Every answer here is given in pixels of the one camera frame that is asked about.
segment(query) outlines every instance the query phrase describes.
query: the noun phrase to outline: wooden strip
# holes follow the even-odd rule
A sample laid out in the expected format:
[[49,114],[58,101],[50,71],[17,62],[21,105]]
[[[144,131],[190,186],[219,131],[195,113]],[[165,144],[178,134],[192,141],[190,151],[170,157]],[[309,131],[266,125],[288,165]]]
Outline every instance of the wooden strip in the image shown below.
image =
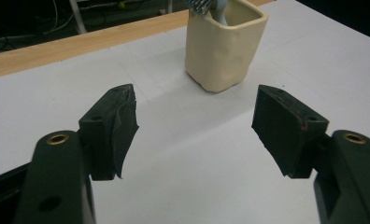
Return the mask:
[[[249,0],[255,5],[271,0]],[[185,26],[188,10],[0,53],[0,76]]]

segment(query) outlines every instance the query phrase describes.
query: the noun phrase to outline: table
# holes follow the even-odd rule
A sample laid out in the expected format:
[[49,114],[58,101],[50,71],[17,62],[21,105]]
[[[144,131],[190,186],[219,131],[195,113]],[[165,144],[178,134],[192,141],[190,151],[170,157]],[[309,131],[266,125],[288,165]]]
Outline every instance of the table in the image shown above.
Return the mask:
[[92,183],[98,223],[319,223],[314,174],[283,177],[250,128],[256,91],[290,92],[331,121],[328,134],[370,137],[370,38],[293,0],[262,9],[270,17],[246,79],[216,94],[184,72],[186,12],[142,21],[156,25],[142,38],[110,37],[130,24],[71,37],[87,48],[61,40],[0,54],[0,174],[133,83],[140,129],[123,180]]

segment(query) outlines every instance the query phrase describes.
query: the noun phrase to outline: white table surface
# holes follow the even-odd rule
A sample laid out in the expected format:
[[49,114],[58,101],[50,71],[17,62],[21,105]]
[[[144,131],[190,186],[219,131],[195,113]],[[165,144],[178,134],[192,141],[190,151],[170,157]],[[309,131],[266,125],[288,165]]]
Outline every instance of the white table surface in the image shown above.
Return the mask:
[[93,182],[98,223],[319,223],[313,180],[283,177],[251,122],[259,84],[370,137],[370,38],[293,0],[269,14],[246,79],[205,92],[184,72],[186,27],[0,77],[0,174],[36,141],[133,83],[140,126],[123,180]]

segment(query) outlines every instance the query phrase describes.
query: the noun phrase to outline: brush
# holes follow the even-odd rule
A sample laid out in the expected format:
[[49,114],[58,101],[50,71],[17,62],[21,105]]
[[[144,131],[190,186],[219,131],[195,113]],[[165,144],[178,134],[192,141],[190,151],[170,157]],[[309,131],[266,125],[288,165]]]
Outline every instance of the brush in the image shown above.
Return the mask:
[[187,0],[189,10],[200,15],[205,16],[208,11],[214,21],[222,25],[227,25],[223,10],[226,7],[227,0]]

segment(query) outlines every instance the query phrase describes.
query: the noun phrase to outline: beige cup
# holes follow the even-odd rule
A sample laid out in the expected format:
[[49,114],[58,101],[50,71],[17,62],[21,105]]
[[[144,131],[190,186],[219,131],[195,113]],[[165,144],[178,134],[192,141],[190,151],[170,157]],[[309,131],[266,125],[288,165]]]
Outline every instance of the beige cup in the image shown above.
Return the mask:
[[209,13],[189,14],[185,69],[206,91],[224,91],[246,77],[268,17],[246,0],[228,0],[224,14],[227,26]]

